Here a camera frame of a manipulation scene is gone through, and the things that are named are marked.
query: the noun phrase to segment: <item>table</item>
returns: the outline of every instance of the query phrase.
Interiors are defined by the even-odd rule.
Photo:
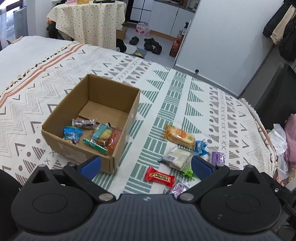
[[[61,4],[55,6],[47,18],[56,22],[56,28],[74,40],[113,49],[116,47],[116,29],[125,21],[126,3],[116,1],[104,4]]]

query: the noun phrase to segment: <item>table covered with cloth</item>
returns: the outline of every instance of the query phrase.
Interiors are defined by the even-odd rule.
[[[192,133],[196,140],[205,139],[209,152],[224,151],[230,169],[251,164],[274,174],[274,151],[258,115],[245,100],[160,64],[74,42],[32,66],[1,94],[0,167],[21,184],[39,164],[59,169],[69,161],[47,145],[41,125],[87,74],[141,89],[117,173],[100,172],[93,179],[117,197],[163,193],[164,185],[144,179],[149,166],[190,181],[180,171],[158,163],[176,146],[163,138],[166,124]]]
[[[80,43],[103,48],[116,47],[116,29],[125,20],[126,4],[116,1],[104,4],[60,4],[47,18],[56,22],[56,29]]]

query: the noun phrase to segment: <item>round orange logo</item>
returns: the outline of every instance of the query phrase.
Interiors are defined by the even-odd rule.
[[[181,130],[181,129],[178,129],[177,130],[177,135],[178,135],[179,138],[184,139],[186,137],[186,132]]]

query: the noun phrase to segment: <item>beige jacket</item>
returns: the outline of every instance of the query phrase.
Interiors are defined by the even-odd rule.
[[[288,22],[295,16],[295,14],[296,8],[294,8],[293,5],[291,5],[283,19],[279,22],[277,27],[272,32],[272,35],[270,36],[274,44],[279,44],[279,42],[283,39],[284,30]]]

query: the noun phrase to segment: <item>curtain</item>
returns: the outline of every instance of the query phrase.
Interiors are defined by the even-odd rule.
[[[0,43],[2,49],[4,49],[8,43],[6,41],[6,5],[2,4],[0,5]]]

